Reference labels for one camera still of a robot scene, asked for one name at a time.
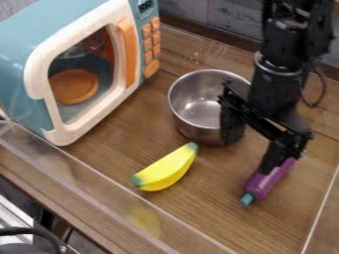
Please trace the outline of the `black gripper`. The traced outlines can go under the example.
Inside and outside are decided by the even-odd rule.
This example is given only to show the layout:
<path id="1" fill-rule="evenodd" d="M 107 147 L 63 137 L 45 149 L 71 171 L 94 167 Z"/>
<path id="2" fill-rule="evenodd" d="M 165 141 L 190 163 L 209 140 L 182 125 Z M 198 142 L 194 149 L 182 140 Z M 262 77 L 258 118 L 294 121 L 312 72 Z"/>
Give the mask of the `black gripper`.
<path id="1" fill-rule="evenodd" d="M 261 53 L 253 55 L 253 79 L 249 85 L 222 82 L 221 138 L 226 146 L 242 137 L 250 126 L 269 141 L 257 170 L 261 174 L 289 158 L 297 159 L 312 138 L 312 131 L 296 110 L 305 72 L 270 63 Z"/>

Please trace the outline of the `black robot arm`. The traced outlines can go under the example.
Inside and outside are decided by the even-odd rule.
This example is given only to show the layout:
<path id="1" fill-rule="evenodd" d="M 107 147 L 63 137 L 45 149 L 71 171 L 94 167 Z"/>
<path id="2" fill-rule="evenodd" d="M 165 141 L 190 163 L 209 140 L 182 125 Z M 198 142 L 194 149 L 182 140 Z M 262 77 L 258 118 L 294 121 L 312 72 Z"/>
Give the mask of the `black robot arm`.
<path id="1" fill-rule="evenodd" d="M 222 82 L 221 135 L 225 142 L 250 126 L 269 144 L 258 163 L 264 175 L 297 159 L 313 134 L 297 113 L 314 62 L 333 40 L 333 0 L 262 0 L 261 47 L 248 84 Z M 316 102 L 305 102 L 310 108 Z"/>

